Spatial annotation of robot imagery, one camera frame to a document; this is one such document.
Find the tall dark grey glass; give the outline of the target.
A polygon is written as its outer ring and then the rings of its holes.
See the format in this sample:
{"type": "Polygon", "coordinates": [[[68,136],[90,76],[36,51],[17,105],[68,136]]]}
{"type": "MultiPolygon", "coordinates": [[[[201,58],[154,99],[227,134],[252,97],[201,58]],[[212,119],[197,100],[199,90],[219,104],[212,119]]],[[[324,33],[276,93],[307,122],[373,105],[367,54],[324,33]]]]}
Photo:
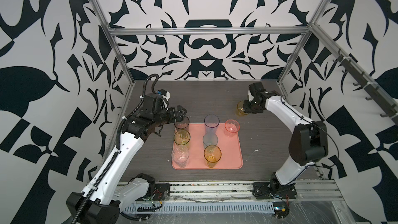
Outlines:
{"type": "Polygon", "coordinates": [[[185,116],[183,121],[174,123],[175,132],[181,130],[189,131],[189,125],[190,125],[190,120],[188,117],[185,116]]]}

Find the short yellow glass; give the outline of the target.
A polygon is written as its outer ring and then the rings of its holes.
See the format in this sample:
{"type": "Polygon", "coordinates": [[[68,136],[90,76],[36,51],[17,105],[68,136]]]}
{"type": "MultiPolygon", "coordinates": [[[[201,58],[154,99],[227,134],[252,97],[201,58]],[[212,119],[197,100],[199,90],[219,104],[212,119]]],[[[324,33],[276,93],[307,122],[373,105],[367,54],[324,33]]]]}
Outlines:
{"type": "Polygon", "coordinates": [[[236,111],[235,111],[235,115],[236,116],[246,116],[246,115],[248,115],[248,113],[246,113],[244,111],[244,102],[243,101],[238,102],[237,107],[236,107],[236,111]]]}

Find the tall green glass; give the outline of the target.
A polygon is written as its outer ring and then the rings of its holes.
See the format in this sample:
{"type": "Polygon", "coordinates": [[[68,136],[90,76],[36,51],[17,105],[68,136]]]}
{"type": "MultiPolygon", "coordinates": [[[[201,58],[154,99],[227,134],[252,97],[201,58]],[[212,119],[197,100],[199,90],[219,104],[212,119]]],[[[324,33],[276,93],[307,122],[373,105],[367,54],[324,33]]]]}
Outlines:
{"type": "Polygon", "coordinates": [[[187,130],[178,130],[174,134],[174,145],[176,147],[190,147],[191,135],[187,130]]]}

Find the short pink glass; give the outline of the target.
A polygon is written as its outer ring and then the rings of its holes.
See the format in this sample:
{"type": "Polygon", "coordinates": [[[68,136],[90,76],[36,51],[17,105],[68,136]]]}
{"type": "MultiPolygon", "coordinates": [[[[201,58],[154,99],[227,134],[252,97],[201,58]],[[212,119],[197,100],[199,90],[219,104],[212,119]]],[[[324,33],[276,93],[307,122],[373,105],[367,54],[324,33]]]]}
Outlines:
{"type": "Polygon", "coordinates": [[[240,130],[240,124],[237,120],[230,119],[224,123],[224,133],[226,136],[233,137],[238,134],[240,130]]]}

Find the tall blue glass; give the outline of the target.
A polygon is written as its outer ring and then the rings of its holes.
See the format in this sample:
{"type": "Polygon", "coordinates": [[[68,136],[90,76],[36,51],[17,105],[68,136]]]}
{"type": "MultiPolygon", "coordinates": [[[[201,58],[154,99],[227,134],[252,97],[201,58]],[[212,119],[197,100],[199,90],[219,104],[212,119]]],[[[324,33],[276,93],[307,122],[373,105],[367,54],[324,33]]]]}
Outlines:
{"type": "Polygon", "coordinates": [[[215,134],[220,124],[220,119],[215,114],[209,114],[204,118],[205,133],[215,134]]]}

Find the tall clear glass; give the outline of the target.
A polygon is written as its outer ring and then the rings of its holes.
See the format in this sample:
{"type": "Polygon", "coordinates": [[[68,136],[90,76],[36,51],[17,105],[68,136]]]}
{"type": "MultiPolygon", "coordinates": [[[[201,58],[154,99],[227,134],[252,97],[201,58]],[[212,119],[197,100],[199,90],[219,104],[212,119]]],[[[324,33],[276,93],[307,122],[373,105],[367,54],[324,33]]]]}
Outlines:
{"type": "Polygon", "coordinates": [[[180,167],[185,168],[189,159],[189,149],[185,146],[177,146],[172,151],[172,160],[180,167]]]}

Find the teal glass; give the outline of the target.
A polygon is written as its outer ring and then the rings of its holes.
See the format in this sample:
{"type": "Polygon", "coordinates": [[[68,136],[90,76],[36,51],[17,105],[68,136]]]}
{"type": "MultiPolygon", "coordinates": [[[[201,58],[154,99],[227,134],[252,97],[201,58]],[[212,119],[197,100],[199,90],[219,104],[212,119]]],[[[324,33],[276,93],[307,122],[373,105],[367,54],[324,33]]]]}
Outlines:
{"type": "Polygon", "coordinates": [[[210,145],[218,145],[218,137],[214,133],[206,133],[203,136],[203,146],[204,148],[210,145]]]}

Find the tall yellow glass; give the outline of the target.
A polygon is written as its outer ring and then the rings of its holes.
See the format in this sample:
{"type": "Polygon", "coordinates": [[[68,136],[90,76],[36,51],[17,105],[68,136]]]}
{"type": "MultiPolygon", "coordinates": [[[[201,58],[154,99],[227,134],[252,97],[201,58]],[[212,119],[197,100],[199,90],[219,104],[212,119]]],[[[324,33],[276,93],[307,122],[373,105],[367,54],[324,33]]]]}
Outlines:
{"type": "Polygon", "coordinates": [[[204,158],[209,168],[214,168],[221,160],[222,151],[216,145],[209,145],[204,149],[204,158]]]}

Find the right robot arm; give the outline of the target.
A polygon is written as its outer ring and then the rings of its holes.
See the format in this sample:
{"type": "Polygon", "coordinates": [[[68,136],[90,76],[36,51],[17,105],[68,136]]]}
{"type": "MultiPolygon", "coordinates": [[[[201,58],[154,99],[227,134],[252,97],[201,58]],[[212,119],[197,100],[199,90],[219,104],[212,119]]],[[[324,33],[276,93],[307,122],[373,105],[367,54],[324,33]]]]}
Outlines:
{"type": "Polygon", "coordinates": [[[276,91],[268,91],[261,82],[248,88],[248,99],[243,101],[245,114],[273,113],[291,131],[289,157],[273,173],[269,183],[255,183],[253,195],[257,199],[295,196],[295,181],[329,153],[326,125],[313,121],[296,111],[276,91]]]}

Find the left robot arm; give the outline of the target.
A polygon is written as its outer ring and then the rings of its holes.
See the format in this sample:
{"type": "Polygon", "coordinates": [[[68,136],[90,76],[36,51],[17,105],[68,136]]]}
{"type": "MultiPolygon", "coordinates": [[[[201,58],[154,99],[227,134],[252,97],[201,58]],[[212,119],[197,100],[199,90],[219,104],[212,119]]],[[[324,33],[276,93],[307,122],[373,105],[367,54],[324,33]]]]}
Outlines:
{"type": "Polygon", "coordinates": [[[152,199],[155,179],[141,173],[132,182],[117,189],[133,157],[151,134],[160,136],[166,124],[181,122],[186,109],[169,106],[170,93],[156,90],[159,75],[151,74],[143,84],[140,102],[117,127],[116,145],[96,175],[81,192],[73,192],[66,201],[73,224],[114,224],[119,216],[133,221],[148,218],[126,215],[124,210],[139,199],[152,199]]]}

